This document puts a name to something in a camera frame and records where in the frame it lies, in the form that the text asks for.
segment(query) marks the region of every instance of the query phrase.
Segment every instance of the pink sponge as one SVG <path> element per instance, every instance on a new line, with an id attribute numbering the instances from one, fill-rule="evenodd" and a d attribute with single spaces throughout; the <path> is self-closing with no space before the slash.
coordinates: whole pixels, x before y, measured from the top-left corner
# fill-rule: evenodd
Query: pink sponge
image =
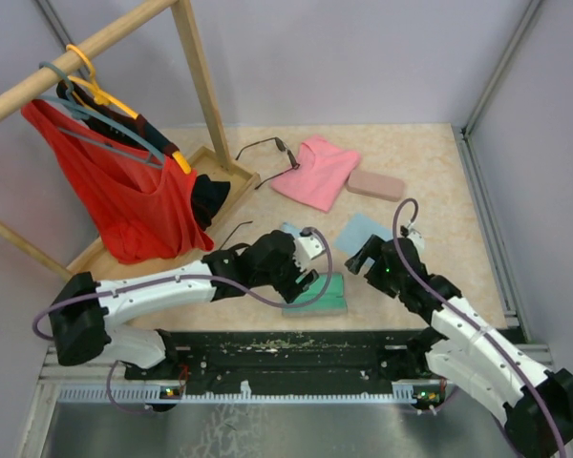
<path id="1" fill-rule="evenodd" d="M 405 183 L 399 178 L 353 170 L 346 189 L 351 193 L 398 202 L 405 194 Z"/>

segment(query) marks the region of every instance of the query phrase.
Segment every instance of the pink shirt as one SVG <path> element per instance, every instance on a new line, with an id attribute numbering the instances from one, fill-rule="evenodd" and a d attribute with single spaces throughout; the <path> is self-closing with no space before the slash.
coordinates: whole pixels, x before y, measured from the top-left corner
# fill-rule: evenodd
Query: pink shirt
<path id="1" fill-rule="evenodd" d="M 271 180 L 271 187 L 288 198 L 328 212 L 358 165 L 361 156 L 342 150 L 319 135 L 302 142 L 297 162 L 301 167 Z"/>

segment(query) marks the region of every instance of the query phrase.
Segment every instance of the blue clothes hanger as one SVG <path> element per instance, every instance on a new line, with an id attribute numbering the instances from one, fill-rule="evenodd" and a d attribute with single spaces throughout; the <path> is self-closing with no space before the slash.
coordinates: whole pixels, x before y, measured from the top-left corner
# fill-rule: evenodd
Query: blue clothes hanger
<path id="1" fill-rule="evenodd" d="M 78 138 L 80 140 L 83 140 L 87 143 L 91 143 L 92 145 L 99 146 L 100 148 L 104 148 L 105 150 L 111 151 L 111 152 L 116 153 L 118 155 L 126 156 L 132 160 L 137 161 L 137 162 L 142 162 L 143 164 L 146 164 L 150 167 L 154 167 L 156 169 L 160 169 L 163 167 L 165 155 L 162 154 L 160 150 L 158 150 L 155 146 L 153 146 L 151 143 L 146 141 L 140 135 L 136 134 L 135 132 L 132 132 L 131 130 L 129 130 L 125 127 L 123 127 L 118 122 L 113 121 L 113 119 L 111 119 L 110 117 L 107 117 L 103 114 L 100 114 L 100 113 L 94 111 L 94 110 L 90 110 L 86 107 L 82 107 L 82 106 L 78 105 L 74 101 L 74 98 L 73 98 L 74 85 L 73 85 L 72 81 L 70 81 L 70 79 L 68 79 L 68 76 L 65 73 L 63 73 L 59 68 L 57 68 L 54 64 L 52 64 L 51 62 L 41 62 L 39 64 L 39 66 L 40 66 L 40 68 L 47 67 L 47 68 L 53 70 L 55 73 L 57 73 L 57 75 L 59 75 L 60 78 L 62 78 L 64 80 L 64 82 L 66 83 L 66 86 L 67 86 L 66 97 L 68 98 L 68 100 L 64 100 L 64 99 L 61 99 L 59 97 L 53 97 L 50 95 L 40 95 L 37 98 L 39 98 L 41 100 L 46 100 L 48 102 L 53 102 L 53 103 L 58 103 L 60 105 L 63 105 L 72 114 L 74 119 L 89 119 L 89 116 L 91 116 L 91 117 L 94 117 L 95 119 L 102 121 L 105 124 L 108 124 L 112 128 L 117 129 L 118 131 L 122 132 L 124 135 L 127 135 L 130 138 L 132 138 L 140 146 L 146 148 L 149 152 L 149 156 L 146 159 L 143 159 L 141 157 L 132 156 L 131 154 L 126 153 L 124 151 L 121 151 L 117 148 L 113 148 L 113 147 L 108 146 L 104 143 L 92 140 L 92 139 L 90 139 L 84 135 L 79 135 L 79 134 L 71 132 L 67 129 L 63 129 L 63 128 L 59 127 L 57 129 L 60 132 L 63 132 L 66 135 L 70 135 L 70 136 L 73 136 L 75 138 Z M 154 162 L 152 160 L 153 158 L 155 158 L 159 162 L 159 164 Z"/>

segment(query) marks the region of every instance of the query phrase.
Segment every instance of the wooden tray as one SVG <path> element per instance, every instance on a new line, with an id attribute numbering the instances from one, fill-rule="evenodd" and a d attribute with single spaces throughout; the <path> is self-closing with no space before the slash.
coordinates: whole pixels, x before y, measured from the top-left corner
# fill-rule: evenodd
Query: wooden tray
<path id="1" fill-rule="evenodd" d="M 206 234 L 214 237 L 229 217 L 240 208 L 248 194 L 259 184 L 259 174 L 249 171 L 239 162 L 232 162 L 230 174 L 219 165 L 215 153 L 204 146 L 189 157 L 188 161 L 199 175 L 207 174 L 215 181 L 231 182 L 231 190 L 225 204 L 212 219 L 212 225 L 206 231 Z M 96 280 L 127 279 L 173 269 L 199 258 L 201 254 L 202 252 L 196 249 L 170 260 L 157 258 L 125 265 L 119 263 L 108 252 L 101 238 L 97 238 L 68 265 L 68 270 L 73 273 L 89 271 Z"/>

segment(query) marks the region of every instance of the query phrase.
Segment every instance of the eyeglasses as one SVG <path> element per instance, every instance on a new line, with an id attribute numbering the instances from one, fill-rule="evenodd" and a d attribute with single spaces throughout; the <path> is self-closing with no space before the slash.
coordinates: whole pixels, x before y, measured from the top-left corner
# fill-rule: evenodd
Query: eyeglasses
<path id="1" fill-rule="evenodd" d="M 280 138 L 278 138 L 277 136 L 273 136 L 271 138 L 266 138 L 265 140 L 259 140 L 259 141 L 255 141 L 254 143 L 251 143 L 249 145 L 244 146 L 240 152 L 238 153 L 238 155 L 236 156 L 236 160 L 240 159 L 240 156 L 242 155 L 242 152 L 248 148 L 250 148 L 251 146 L 256 146 L 259 145 L 261 143 L 265 143 L 267 141 L 271 141 L 274 140 L 274 142 L 276 143 L 276 148 L 278 148 L 281 152 L 286 153 L 286 155 L 288 156 L 288 161 L 290 162 L 290 169 L 287 169 L 283 172 L 281 172 L 280 174 L 276 174 L 273 177 L 269 177 L 264 179 L 261 183 L 259 183 L 257 186 L 255 186 L 255 189 L 259 189 L 261 188 L 261 186 L 270 181 L 271 179 L 274 179 L 275 177 L 279 177 L 280 175 L 284 175 L 286 172 L 290 172 L 291 170 L 297 170 L 299 169 L 300 163 L 297 162 L 297 159 L 295 159 L 295 156 L 293 155 L 293 152 L 290 151 L 290 148 L 288 148 L 287 144 L 283 142 L 283 140 L 281 140 Z"/>

